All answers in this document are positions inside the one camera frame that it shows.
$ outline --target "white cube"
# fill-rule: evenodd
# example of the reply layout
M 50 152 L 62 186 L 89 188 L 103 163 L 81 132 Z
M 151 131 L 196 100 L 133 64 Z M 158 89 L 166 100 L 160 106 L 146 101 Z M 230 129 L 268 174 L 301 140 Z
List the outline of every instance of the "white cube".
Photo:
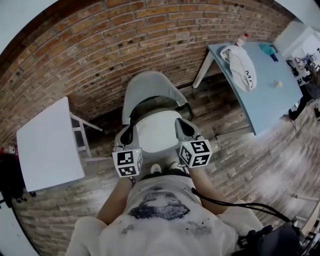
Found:
M 112 157 L 120 177 L 139 175 L 143 161 L 140 149 L 113 152 Z
M 207 139 L 181 143 L 179 156 L 189 168 L 207 166 L 211 155 L 212 150 Z

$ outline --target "brick wall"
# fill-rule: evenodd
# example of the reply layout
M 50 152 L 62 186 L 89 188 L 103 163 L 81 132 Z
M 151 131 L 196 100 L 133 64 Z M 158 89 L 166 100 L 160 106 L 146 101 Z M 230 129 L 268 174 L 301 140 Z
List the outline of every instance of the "brick wall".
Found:
M 206 45 L 245 32 L 251 41 L 273 41 L 292 19 L 272 0 L 61 0 L 0 56 L 0 145 L 64 96 L 75 114 L 92 120 L 121 107 L 141 71 L 190 83 Z

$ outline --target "person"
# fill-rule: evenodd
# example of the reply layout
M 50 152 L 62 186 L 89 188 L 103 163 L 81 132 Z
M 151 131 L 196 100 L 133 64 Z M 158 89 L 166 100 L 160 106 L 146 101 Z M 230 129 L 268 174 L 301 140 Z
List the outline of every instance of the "person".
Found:
M 292 121 L 296 120 L 301 112 L 305 109 L 307 103 L 312 99 L 317 99 L 320 96 L 320 73 L 317 73 L 315 67 L 310 69 L 312 79 L 309 83 L 300 86 L 302 98 L 298 108 L 295 111 L 289 110 L 289 117 Z
M 205 168 L 184 170 L 177 162 L 165 171 L 154 164 L 134 186 L 120 178 L 96 218 L 76 222 L 65 255 L 225 256 L 239 250 L 239 235 L 263 228 L 250 209 L 199 199 L 192 187 L 226 201 Z

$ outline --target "white bag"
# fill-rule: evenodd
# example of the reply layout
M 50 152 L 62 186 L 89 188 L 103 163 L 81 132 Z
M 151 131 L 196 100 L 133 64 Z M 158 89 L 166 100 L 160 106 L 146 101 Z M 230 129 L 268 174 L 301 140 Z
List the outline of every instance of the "white bag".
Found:
M 257 75 L 245 49 L 237 45 L 229 45 L 220 52 L 223 60 L 230 64 L 234 83 L 244 92 L 250 92 L 257 86 Z

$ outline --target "chair seat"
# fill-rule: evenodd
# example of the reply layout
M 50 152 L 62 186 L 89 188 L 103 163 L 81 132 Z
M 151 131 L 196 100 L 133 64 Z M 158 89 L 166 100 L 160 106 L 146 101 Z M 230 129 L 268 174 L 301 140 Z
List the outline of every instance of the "chair seat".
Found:
M 172 148 L 178 144 L 175 121 L 182 118 L 173 110 L 165 110 L 151 114 L 136 124 L 141 149 L 148 153 L 156 153 Z

